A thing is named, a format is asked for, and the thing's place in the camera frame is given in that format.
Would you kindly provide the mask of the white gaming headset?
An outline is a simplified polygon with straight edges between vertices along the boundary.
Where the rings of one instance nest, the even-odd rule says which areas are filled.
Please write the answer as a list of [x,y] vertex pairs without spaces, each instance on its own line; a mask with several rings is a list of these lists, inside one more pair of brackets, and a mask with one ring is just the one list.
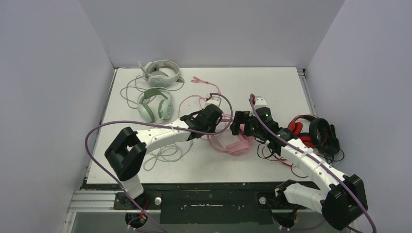
[[150,87],[164,87],[169,91],[180,90],[185,84],[180,67],[173,61],[157,60],[148,62],[145,66],[138,62],[138,68],[142,71],[142,75],[137,75],[120,90],[120,96],[126,100],[127,106],[131,109],[137,109],[137,100],[128,97],[128,90],[135,89],[141,93],[148,90],[137,85],[139,80],[146,81]]

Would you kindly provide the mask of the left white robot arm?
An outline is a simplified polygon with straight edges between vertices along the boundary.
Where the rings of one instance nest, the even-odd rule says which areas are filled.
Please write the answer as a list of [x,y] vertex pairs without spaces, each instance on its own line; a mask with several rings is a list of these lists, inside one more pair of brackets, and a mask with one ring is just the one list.
[[126,202],[134,209],[145,203],[138,173],[146,154],[173,143],[191,141],[206,133],[214,133],[222,116],[222,110],[210,104],[198,113],[182,116],[160,127],[140,132],[131,127],[123,128],[106,149],[104,156],[127,193]]

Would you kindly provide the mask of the pink cat-ear headphones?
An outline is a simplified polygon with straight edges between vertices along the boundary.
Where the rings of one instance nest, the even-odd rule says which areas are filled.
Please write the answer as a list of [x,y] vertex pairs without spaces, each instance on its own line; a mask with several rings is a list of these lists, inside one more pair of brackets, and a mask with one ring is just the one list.
[[[212,86],[217,88],[217,93],[221,94],[221,90],[216,84],[211,83],[209,81],[202,80],[197,76],[193,76],[193,79],[191,80],[191,82],[192,83],[205,83],[205,84],[208,84],[208,85],[212,85]],[[182,104],[186,100],[188,100],[189,98],[192,98],[192,97],[199,97],[198,98],[198,103],[199,103],[200,107],[202,107],[201,100],[204,100],[206,102],[206,97],[203,97],[201,95],[195,94],[195,95],[190,95],[190,96],[186,97],[179,104],[179,107],[178,107],[178,116],[179,117],[181,116],[180,113],[181,113]],[[230,120],[230,114],[223,114],[223,119],[221,120],[221,123],[222,122],[225,123],[226,126],[228,126],[229,123],[232,122],[232,120]],[[231,144],[228,144],[228,145],[224,146],[220,143],[220,141],[218,139],[219,136],[221,136],[221,134],[207,135],[206,136],[207,141],[217,151],[220,151],[222,153],[227,153],[227,154],[230,154],[232,156],[241,156],[242,154],[246,153],[251,148],[251,146],[253,145],[253,140],[252,140],[251,137],[247,137],[243,134],[242,130],[244,129],[244,127],[242,125],[241,125],[240,129],[241,129],[240,134],[237,136],[239,138],[239,141],[237,141],[237,142],[234,142],[234,143],[231,143]]]

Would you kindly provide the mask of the red and black headphones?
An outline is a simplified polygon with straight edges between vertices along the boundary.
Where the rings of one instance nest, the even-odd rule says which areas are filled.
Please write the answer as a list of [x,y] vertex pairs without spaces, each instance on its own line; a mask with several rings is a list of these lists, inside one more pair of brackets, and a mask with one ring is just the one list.
[[316,115],[298,115],[288,124],[288,129],[329,164],[344,158],[335,126],[326,119]]

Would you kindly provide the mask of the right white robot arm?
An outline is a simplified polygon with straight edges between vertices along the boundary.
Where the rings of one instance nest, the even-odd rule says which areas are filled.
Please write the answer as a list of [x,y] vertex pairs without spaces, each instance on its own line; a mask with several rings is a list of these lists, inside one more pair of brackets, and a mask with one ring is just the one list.
[[316,188],[310,188],[294,180],[281,183],[275,188],[278,206],[286,208],[296,204],[312,209],[337,230],[346,228],[362,215],[368,216],[362,179],[355,174],[348,176],[319,158],[292,131],[280,127],[268,107],[253,112],[236,111],[230,130],[233,135],[243,132],[259,139],[316,184]]

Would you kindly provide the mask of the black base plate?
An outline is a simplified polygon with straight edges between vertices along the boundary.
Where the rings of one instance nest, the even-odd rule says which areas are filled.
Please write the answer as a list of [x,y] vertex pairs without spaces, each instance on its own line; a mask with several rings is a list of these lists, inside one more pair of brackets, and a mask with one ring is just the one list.
[[144,184],[143,194],[131,201],[117,184],[87,184],[82,190],[113,191],[111,209],[125,210],[133,226],[141,226],[140,208],[159,214],[161,224],[280,223],[291,229],[325,226],[321,214],[275,197],[280,182]]

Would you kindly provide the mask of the mint green headphones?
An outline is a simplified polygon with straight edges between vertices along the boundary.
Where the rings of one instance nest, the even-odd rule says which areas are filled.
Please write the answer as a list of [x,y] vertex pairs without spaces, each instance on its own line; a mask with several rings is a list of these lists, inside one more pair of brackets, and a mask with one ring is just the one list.
[[[137,98],[137,110],[141,118],[148,123],[160,124],[171,119],[174,111],[171,91],[165,87],[146,89]],[[143,163],[143,169],[151,171],[157,162],[177,162],[188,152],[184,152],[176,143],[162,146],[149,153],[151,157]]]

